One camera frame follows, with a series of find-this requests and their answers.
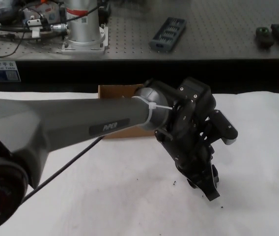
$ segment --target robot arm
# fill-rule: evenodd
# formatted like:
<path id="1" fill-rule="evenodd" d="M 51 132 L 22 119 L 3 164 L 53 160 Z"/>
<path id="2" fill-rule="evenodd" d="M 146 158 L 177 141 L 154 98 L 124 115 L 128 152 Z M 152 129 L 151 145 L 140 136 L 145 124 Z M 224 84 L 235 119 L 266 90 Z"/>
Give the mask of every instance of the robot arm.
<path id="1" fill-rule="evenodd" d="M 215 106 L 209 87 L 192 78 L 179 89 L 148 81 L 132 98 L 0 100 L 0 225 L 27 185 L 38 186 L 49 152 L 135 125 L 155 130 L 189 184 L 217 198 L 211 143 L 230 144 L 238 133 Z"/>

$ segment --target wire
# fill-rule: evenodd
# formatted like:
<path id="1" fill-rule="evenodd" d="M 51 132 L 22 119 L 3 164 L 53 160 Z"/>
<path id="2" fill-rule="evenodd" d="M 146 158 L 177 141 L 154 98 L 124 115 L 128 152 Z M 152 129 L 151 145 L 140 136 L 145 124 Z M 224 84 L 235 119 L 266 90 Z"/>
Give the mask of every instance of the wire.
<path id="1" fill-rule="evenodd" d="M 46 181 L 44 181 L 41 185 L 39 185 L 36 189 L 34 189 L 31 193 L 24 197 L 21 204 L 26 202 L 29 198 L 39 192 L 43 187 L 45 187 L 48 183 L 54 180 L 57 176 L 59 176 L 63 171 L 65 171 L 68 167 L 70 167 L 75 161 L 77 161 L 80 157 L 82 157 L 86 152 L 91 150 L 97 143 L 99 143 L 103 137 L 97 138 L 94 142 L 92 142 L 87 148 L 81 151 L 77 156 L 75 156 L 72 160 L 70 160 L 65 166 L 63 166 L 60 170 L 55 172 L 52 176 L 50 176 Z"/>
<path id="2" fill-rule="evenodd" d="M 30 10 L 30 11 L 36 12 L 36 13 L 39 15 L 39 19 L 40 19 L 40 20 L 43 19 L 42 15 L 41 15 L 41 13 L 40 13 L 39 11 L 37 11 L 37 10 L 35 10 L 35 9 L 33 9 L 33 8 L 30 8 L 30 7 L 27 7 L 27 9 Z"/>
<path id="3" fill-rule="evenodd" d="M 74 17 L 74 18 L 71 18 L 71 19 L 67 19 L 66 21 L 63 21 L 63 22 L 56 22 L 56 23 L 53 23 L 53 24 L 48 24 L 49 26 L 53 26 L 53 25 L 59 25 L 59 24 L 65 24 L 65 23 L 68 23 L 68 22 L 71 22 L 71 21 L 74 21 L 74 20 L 77 20 L 77 19 L 80 19 L 82 17 L 85 17 L 85 16 L 88 16 L 90 13 L 94 12 L 95 10 L 97 10 L 101 5 L 91 9 L 90 11 L 88 11 L 86 14 L 84 15 L 81 15 L 81 16 L 77 16 L 77 17 Z M 41 27 L 42 25 L 35 25 L 35 26 L 29 26 L 29 28 L 32 28 L 32 27 Z M 7 32 L 24 32 L 23 30 L 20 29 L 21 27 L 14 27 L 14 28 L 6 28 L 6 27 L 3 27 L 0 25 L 0 31 L 7 31 Z"/>
<path id="4" fill-rule="evenodd" d="M 18 42 L 18 44 L 17 44 L 15 50 L 14 50 L 12 53 L 7 54 L 7 55 L 0 56 L 0 58 L 6 58 L 6 57 L 9 57 L 9 56 L 15 54 L 16 51 L 18 50 L 18 48 L 20 47 L 20 45 L 21 45 L 21 43 L 22 43 L 22 41 L 23 41 L 23 39 L 24 39 L 24 36 L 25 36 L 25 32 L 23 33 L 23 35 L 22 35 L 20 41 Z"/>

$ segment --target label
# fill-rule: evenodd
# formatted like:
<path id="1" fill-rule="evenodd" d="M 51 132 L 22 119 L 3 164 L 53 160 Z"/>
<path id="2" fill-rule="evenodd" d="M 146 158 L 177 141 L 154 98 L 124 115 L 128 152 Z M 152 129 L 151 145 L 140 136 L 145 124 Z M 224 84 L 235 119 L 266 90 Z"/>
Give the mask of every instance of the label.
<path id="1" fill-rule="evenodd" d="M 14 61 L 0 61 L 0 82 L 20 82 L 21 78 Z"/>
<path id="2" fill-rule="evenodd" d="M 71 20 L 73 18 L 76 18 L 78 16 L 83 16 L 86 15 L 88 13 L 88 11 L 80 11 L 80 10 L 71 10 L 71 9 L 66 9 L 66 18 L 68 20 Z M 75 19 L 73 20 L 73 22 L 75 23 L 81 23 L 81 24 L 88 24 L 88 19 L 87 16 L 83 16 L 79 19 Z"/>
<path id="3" fill-rule="evenodd" d="M 121 119 L 110 123 L 94 125 L 89 128 L 89 135 L 101 136 L 102 134 L 112 133 L 117 130 L 123 129 L 124 127 L 127 128 L 129 123 L 130 119 Z"/>

